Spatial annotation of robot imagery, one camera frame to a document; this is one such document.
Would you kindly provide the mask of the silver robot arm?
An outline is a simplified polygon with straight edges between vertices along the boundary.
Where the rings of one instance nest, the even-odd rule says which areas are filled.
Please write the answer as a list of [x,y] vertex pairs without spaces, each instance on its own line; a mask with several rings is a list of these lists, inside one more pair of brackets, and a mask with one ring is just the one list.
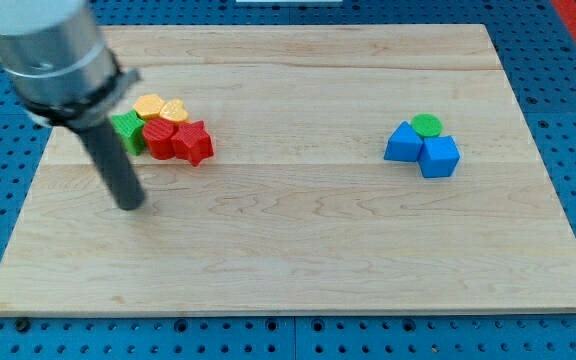
[[0,0],[0,66],[30,117],[96,127],[140,80],[121,69],[86,0]]

